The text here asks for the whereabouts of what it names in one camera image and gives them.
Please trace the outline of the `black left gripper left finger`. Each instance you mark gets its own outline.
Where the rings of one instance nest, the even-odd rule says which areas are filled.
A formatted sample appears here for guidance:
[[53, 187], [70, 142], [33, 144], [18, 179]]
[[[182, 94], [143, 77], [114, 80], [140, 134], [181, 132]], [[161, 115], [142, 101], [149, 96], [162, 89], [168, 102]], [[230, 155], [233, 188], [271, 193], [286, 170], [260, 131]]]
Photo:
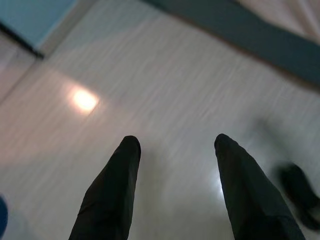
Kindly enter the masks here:
[[125, 136], [85, 192], [69, 239], [128, 238], [140, 159], [139, 140]]

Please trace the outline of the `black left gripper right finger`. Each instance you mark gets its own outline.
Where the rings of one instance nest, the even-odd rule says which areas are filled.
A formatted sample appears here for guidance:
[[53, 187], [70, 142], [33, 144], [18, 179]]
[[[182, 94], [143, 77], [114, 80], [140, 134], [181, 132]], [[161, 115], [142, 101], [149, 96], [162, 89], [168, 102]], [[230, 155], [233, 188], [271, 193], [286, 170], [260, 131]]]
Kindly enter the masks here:
[[224, 201], [236, 240], [303, 240], [281, 193], [256, 160], [221, 133], [214, 141]]

